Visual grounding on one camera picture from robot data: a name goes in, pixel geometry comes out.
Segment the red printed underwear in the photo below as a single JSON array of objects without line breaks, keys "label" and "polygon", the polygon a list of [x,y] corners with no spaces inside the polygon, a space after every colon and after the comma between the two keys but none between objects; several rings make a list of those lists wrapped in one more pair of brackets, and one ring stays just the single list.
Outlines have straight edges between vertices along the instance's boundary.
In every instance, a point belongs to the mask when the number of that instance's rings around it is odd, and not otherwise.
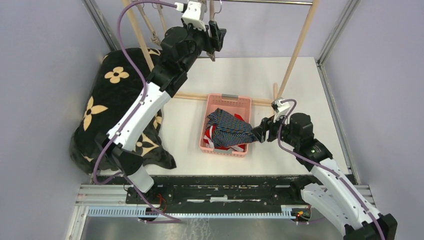
[{"label": "red printed underwear", "polygon": [[243,153],[247,150],[247,144],[239,144],[239,145],[234,145],[230,147],[215,146],[213,138],[214,138],[214,133],[216,131],[216,128],[217,128],[217,122],[211,121],[210,119],[206,125],[206,129],[202,137],[202,141],[205,143],[205,146],[207,148],[225,150],[225,151],[231,151],[231,152],[239,152],[239,153]]}]

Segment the dark striped boxer shorts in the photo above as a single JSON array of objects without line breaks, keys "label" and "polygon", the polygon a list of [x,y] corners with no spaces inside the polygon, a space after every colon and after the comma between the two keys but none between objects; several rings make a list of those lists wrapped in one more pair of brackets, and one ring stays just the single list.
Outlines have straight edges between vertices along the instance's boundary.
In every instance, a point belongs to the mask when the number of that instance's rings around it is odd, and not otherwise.
[{"label": "dark striped boxer shorts", "polygon": [[217,108],[207,117],[207,126],[215,127],[211,140],[215,147],[229,148],[257,142],[252,126],[234,114]]}]

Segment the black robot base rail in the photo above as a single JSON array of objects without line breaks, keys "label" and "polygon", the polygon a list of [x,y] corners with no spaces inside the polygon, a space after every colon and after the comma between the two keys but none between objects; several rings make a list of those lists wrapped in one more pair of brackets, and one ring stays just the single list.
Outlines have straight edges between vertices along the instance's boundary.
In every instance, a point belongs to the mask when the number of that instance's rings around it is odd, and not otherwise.
[{"label": "black robot base rail", "polygon": [[125,203],[145,205],[147,216],[156,207],[173,218],[239,217],[293,218],[295,207],[305,207],[301,189],[322,183],[311,175],[289,176],[156,176],[143,195],[127,186]]}]

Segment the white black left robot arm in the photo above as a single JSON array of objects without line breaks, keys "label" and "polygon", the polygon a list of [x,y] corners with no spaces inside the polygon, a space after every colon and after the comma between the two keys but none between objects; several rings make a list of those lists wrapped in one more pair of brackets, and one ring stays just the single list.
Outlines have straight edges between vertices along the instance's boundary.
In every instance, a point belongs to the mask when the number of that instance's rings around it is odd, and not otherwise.
[{"label": "white black left robot arm", "polygon": [[213,54],[223,48],[227,34],[215,21],[205,30],[192,23],[169,28],[161,42],[159,61],[148,77],[142,77],[143,88],[123,117],[106,134],[98,133],[95,142],[111,158],[128,183],[138,189],[138,197],[149,204],[158,191],[145,170],[144,159],[133,153],[139,137],[155,114],[179,91],[188,79],[188,71],[202,52]]}]

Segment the wooden hanger holding striped boxers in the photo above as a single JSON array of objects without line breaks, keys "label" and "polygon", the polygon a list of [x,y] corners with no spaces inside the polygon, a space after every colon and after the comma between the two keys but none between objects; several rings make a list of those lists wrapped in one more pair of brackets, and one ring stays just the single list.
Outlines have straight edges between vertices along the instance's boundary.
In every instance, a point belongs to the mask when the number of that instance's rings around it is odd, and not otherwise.
[{"label": "wooden hanger holding striped boxers", "polygon": [[[215,9],[215,0],[209,0],[209,21],[215,21],[215,15],[221,13],[222,11],[222,1],[219,1],[219,10]],[[216,60],[215,53],[208,53],[207,56],[214,62]]]}]

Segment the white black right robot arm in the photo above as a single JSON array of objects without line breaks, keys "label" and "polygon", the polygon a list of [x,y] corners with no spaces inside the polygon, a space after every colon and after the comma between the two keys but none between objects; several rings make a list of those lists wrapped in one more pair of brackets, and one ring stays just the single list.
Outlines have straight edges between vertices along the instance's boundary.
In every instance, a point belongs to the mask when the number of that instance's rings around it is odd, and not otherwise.
[{"label": "white black right robot arm", "polygon": [[374,207],[343,174],[328,148],[315,138],[311,117],[294,113],[289,118],[265,117],[253,134],[262,143],[277,140],[293,149],[296,157],[318,183],[304,182],[289,189],[296,204],[306,202],[336,227],[345,240],[393,240],[398,222]]}]

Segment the pink perforated plastic basket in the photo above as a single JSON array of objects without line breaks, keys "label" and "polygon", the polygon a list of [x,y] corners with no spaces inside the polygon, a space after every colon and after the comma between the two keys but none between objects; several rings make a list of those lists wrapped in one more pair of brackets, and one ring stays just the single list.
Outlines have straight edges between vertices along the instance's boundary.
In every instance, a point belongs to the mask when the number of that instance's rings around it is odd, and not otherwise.
[{"label": "pink perforated plastic basket", "polygon": [[209,121],[207,116],[214,112],[217,108],[225,110],[230,114],[240,115],[245,122],[251,123],[252,99],[250,97],[211,93],[207,96],[205,115],[203,117],[203,123],[201,125],[199,149],[206,154],[224,155],[239,158],[245,157],[245,155],[249,151],[248,146],[245,147],[243,152],[239,152],[231,151],[230,149],[224,150],[210,148],[207,147],[207,144],[204,142],[205,131],[208,126],[207,123]]}]

